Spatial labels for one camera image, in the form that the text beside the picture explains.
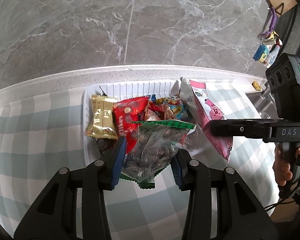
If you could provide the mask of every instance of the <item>black handle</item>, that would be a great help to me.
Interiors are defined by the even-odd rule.
[[[290,163],[290,171],[292,172],[292,179],[286,182],[284,186],[279,187],[279,197],[292,197],[291,186],[293,182],[300,175],[300,167],[296,165],[296,150],[300,147],[300,142],[283,142],[278,144],[281,151],[281,158]]]

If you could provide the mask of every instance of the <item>cleaning product bottle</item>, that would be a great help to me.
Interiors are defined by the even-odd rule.
[[[268,62],[268,65],[266,66],[267,68],[269,68],[275,62],[275,59],[278,56],[281,46],[282,46],[282,41],[278,39],[277,43],[275,44],[274,50],[271,51],[265,59],[265,61]]]

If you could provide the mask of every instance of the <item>marble tile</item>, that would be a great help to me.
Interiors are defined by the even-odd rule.
[[[267,7],[265,0],[0,0],[0,89],[125,64],[264,76],[252,56]]]
[[[133,0],[0,0],[0,89],[123,65]]]
[[[252,57],[265,0],[135,0],[127,64],[177,64],[264,75]]]

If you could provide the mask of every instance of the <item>camera lens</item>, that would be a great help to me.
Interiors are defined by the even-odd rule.
[[[273,78],[269,78],[270,86],[274,87],[274,80]]]
[[[275,79],[277,80],[278,84],[281,85],[282,84],[282,75],[279,71],[277,71],[275,73]]]
[[[291,78],[290,69],[287,66],[283,68],[283,73],[288,80]]]

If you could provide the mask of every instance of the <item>yellow snack package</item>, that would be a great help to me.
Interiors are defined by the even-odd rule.
[[[87,127],[87,135],[95,138],[118,139],[113,123],[112,108],[118,100],[111,97],[92,95],[92,123]]]

